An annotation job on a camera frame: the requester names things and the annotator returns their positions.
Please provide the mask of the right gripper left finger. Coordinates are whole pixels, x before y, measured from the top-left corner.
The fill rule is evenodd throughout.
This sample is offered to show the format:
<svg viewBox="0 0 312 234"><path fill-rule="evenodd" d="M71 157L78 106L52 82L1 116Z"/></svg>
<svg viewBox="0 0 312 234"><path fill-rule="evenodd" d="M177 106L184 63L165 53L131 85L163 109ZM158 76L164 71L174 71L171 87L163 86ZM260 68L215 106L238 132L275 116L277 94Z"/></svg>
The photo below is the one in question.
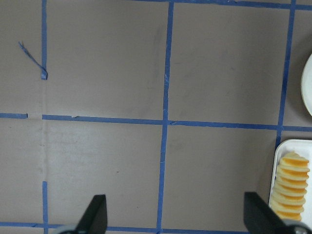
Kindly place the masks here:
<svg viewBox="0 0 312 234"><path fill-rule="evenodd" d="M106 195L95 195L74 229L75 234L104 234L107 229Z"/></svg>

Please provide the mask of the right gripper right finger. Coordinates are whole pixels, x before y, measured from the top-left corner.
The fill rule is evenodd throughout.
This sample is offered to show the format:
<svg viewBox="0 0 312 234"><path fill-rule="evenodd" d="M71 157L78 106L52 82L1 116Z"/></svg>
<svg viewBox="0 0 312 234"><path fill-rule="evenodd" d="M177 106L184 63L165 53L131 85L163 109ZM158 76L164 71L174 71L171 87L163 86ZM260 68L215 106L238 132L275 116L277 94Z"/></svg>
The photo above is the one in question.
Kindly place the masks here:
<svg viewBox="0 0 312 234"><path fill-rule="evenodd" d="M297 234L297 225L287 225L256 192L244 193L244 224L250 234Z"/></svg>

